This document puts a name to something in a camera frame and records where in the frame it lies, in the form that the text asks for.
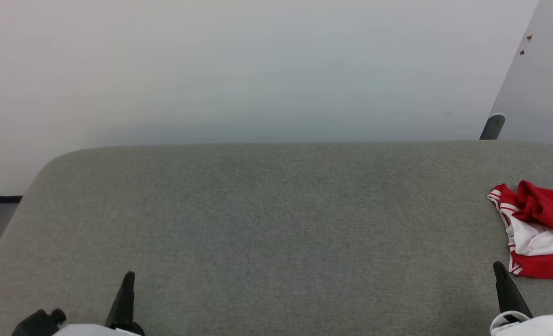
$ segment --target red cloth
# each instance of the red cloth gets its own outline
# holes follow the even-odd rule
[[[521,210],[515,212],[516,219],[542,223],[553,228],[553,190],[521,181],[517,187],[517,203]]]
[[[533,183],[521,181],[514,193],[506,184],[497,185],[488,196],[500,210],[503,204],[511,204],[521,210],[513,213],[513,216],[528,223],[539,223],[553,229],[553,190],[538,188]],[[503,215],[503,221],[507,227],[511,225],[508,217]],[[518,276],[534,277],[537,279],[553,279],[553,254],[525,256],[515,253],[515,245],[511,245],[509,236],[509,249],[511,260],[509,271]]]

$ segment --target white stripe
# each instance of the white stripe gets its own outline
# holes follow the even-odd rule
[[[519,211],[521,209],[517,208],[516,206],[514,206],[513,204],[510,204],[510,203],[501,203],[500,204],[500,207],[501,208],[509,208],[509,209],[512,209],[514,211]]]
[[[487,198],[488,198],[488,200],[492,201],[492,203],[494,203],[494,206],[496,206],[496,211],[498,211],[498,214],[500,215],[500,219],[502,219],[503,223],[505,224],[505,228],[509,228],[510,223],[507,223],[507,221],[505,219],[505,216],[503,216],[502,214],[506,213],[510,218],[511,215],[513,214],[513,211],[506,210],[506,209],[500,210],[500,206],[503,205],[503,204],[507,204],[507,205],[511,206],[511,204],[508,204],[508,203],[500,204],[500,199],[498,199],[498,197],[496,196],[496,193],[494,193],[494,191],[496,191],[496,190],[492,190],[492,192],[487,196]],[[515,238],[513,236],[511,236],[511,234],[509,234],[509,232],[507,232],[507,236],[509,238],[509,245],[514,245],[515,244]],[[514,246],[509,247],[509,250],[510,251],[515,251],[515,247]],[[509,252],[509,267],[512,264],[513,264],[513,255]],[[517,275],[522,270],[523,270],[523,268],[521,267],[521,265],[519,265],[517,262],[515,262],[515,267],[513,268],[513,270],[509,270],[509,272],[512,273],[512,274]]]

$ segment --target gray fabric surface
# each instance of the gray fabric surface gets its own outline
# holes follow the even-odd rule
[[[117,147],[64,155],[0,242],[0,336],[104,323],[125,272],[159,335],[485,335],[507,237],[486,195],[553,189],[532,143]],[[535,315],[553,280],[516,283]]]

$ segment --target white panel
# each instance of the white panel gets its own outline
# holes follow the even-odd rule
[[[0,0],[0,193],[84,147],[475,140],[537,0]]]
[[[506,117],[498,140],[553,143],[553,0],[541,0],[492,114]]]

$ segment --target gray felt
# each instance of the gray felt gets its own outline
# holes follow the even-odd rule
[[[507,236],[486,199],[553,189],[553,146],[115,147],[49,163],[0,242],[0,336],[37,309],[104,323],[136,273],[165,335],[485,335]],[[518,278],[535,315],[553,280]]]

